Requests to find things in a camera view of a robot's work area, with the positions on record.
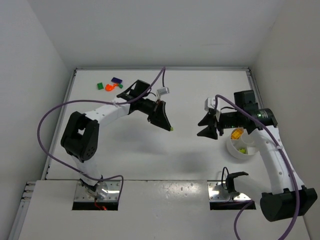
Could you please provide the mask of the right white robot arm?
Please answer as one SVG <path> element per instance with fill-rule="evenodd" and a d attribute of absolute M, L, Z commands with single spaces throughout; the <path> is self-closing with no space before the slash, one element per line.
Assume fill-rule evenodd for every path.
<path fill-rule="evenodd" d="M 280 139 L 278 122 L 269 108 L 260 108 L 253 90 L 235 92 L 235 109 L 222 112 L 217 94 L 204 102 L 205 117 L 198 123 L 203 126 L 197 136 L 218 139 L 225 129 L 243 128 L 252 138 L 266 168 L 270 189 L 251 180 L 244 171 L 227 175 L 225 187 L 229 194 L 244 193 L 258 202 L 264 217 L 275 222 L 304 216 L 318 199 L 314 188 L 308 188 L 294 170 Z"/>

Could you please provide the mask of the yellow long lego brick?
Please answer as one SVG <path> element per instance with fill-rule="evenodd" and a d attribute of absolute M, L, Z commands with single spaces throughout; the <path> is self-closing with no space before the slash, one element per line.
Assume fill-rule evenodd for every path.
<path fill-rule="evenodd" d="M 232 140 L 238 140 L 242 134 L 244 133 L 244 129 L 243 128 L 236 128 L 230 135 L 230 138 Z"/>

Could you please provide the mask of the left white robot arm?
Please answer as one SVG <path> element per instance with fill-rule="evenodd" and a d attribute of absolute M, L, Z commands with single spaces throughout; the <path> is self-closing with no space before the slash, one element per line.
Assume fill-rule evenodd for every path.
<path fill-rule="evenodd" d="M 94 157 L 98 149 L 100 128 L 139 111 L 147 115 L 150 124 L 166 131 L 173 130 L 166 114 L 166 103 L 161 100 L 161 96 L 170 92 L 169 88 L 159 88 L 156 91 L 156 100 L 147 98 L 149 89 L 150 84 L 137 80 L 118 94 L 111 104 L 85 113 L 75 111 L 70 115 L 60 144 L 76 163 L 82 185 L 92 194 L 98 192 L 98 186 L 103 179 Z"/>

